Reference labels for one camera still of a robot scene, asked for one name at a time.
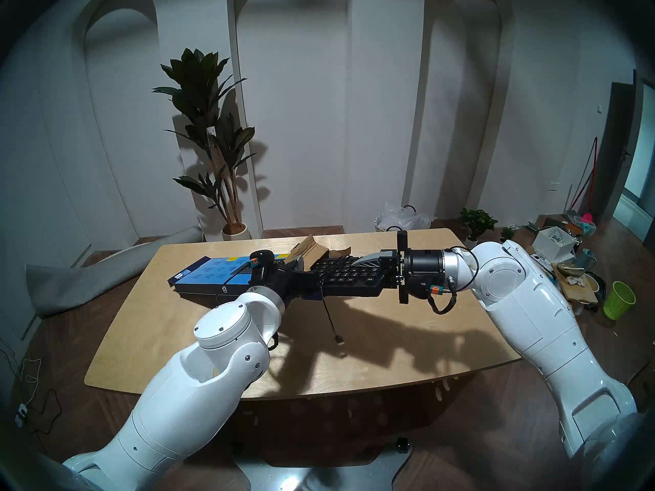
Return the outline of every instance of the white box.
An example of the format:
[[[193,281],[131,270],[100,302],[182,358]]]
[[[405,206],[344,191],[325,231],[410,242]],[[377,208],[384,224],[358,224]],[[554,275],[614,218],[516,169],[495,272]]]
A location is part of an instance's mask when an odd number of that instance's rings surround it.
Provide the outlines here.
[[[534,252],[544,257],[548,262],[560,263],[575,258],[573,246],[575,238],[559,227],[545,228],[537,234],[532,243]]]

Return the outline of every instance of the gray mug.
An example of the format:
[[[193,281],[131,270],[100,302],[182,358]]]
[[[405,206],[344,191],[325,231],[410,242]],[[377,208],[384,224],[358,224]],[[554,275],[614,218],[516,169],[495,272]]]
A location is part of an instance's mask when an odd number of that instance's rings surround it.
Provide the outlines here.
[[[588,271],[596,265],[596,256],[593,254],[592,250],[584,248],[580,256],[576,257],[575,265]]]

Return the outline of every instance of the wall socket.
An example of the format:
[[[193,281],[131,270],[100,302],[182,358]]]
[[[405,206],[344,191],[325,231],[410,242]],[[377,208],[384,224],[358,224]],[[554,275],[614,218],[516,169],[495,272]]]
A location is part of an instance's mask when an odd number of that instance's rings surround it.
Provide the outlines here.
[[[14,419],[14,422],[19,428],[23,427],[23,422],[25,421],[25,417],[28,415],[28,407],[25,406],[25,404],[20,403],[20,406],[18,407],[18,412],[16,412],[16,417]]]

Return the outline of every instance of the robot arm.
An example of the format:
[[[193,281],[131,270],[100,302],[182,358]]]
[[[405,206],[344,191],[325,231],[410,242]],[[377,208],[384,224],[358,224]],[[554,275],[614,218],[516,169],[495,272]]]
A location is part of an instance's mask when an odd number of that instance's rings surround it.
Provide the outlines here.
[[[208,312],[193,329],[196,342],[160,369],[114,439],[64,465],[107,491],[152,486],[214,438],[268,369],[267,342],[283,313],[282,299],[263,286]]]
[[[637,411],[629,389],[603,371],[568,302],[523,248],[487,242],[474,253],[479,271],[471,289],[510,346],[544,379],[569,457],[604,423]],[[467,255],[460,262],[470,263]]]
[[[104,490],[141,490],[214,437],[268,368],[267,342],[285,305],[316,286],[309,273],[275,266],[269,250],[251,259],[253,287],[198,321],[196,343],[157,373],[106,447],[64,465]],[[473,252],[412,250],[399,232],[397,250],[357,262],[371,260],[388,271],[386,287],[398,288],[401,303],[408,295],[427,299],[438,314],[452,309],[458,291],[471,289],[510,346],[542,375],[569,457],[603,426],[636,412],[626,386],[596,362],[562,294],[516,243],[482,243]],[[441,311],[432,300],[438,294],[451,295]]]

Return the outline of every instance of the small potted plant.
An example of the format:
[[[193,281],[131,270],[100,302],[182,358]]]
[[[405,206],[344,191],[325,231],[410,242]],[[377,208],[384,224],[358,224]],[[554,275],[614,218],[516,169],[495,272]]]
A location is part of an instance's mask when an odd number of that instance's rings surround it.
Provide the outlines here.
[[[238,192],[236,190],[236,168],[248,160],[252,154],[242,157],[244,146],[255,135],[255,128],[242,128],[234,122],[232,114],[221,116],[220,101],[227,92],[245,79],[225,87],[228,77],[221,84],[221,75],[229,58],[219,61],[217,52],[203,54],[196,49],[185,49],[181,59],[171,60],[170,67],[161,65],[162,70],[180,85],[179,88],[160,87],[152,90],[172,97],[175,108],[189,118],[191,124],[185,132],[173,132],[194,142],[209,159],[211,172],[194,179],[182,175],[175,182],[189,190],[207,197],[225,220],[221,232],[224,240],[250,239],[245,223],[238,211]]]
[[[500,232],[500,242],[504,243],[507,240],[511,240],[514,237],[514,231],[510,227],[504,227]]]
[[[482,209],[462,209],[462,220],[470,230],[470,234],[464,242],[468,249],[477,246],[477,238],[486,230],[493,230],[498,220],[494,220],[488,213]]]

